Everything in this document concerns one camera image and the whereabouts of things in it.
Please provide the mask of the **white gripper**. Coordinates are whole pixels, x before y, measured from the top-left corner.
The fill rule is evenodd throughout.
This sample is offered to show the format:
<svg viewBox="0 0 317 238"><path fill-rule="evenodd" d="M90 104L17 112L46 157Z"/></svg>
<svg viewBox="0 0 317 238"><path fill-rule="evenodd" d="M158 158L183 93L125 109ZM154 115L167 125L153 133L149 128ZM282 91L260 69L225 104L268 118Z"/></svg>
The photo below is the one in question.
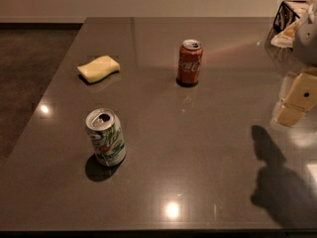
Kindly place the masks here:
<svg viewBox="0 0 317 238"><path fill-rule="evenodd" d="M313 2L296 23L292 48L294 55L301 62L317 65L317 2ZM292 127L316 104L317 76L301 72L294 78L285 102L276 102L272 120L280 125Z"/></svg>

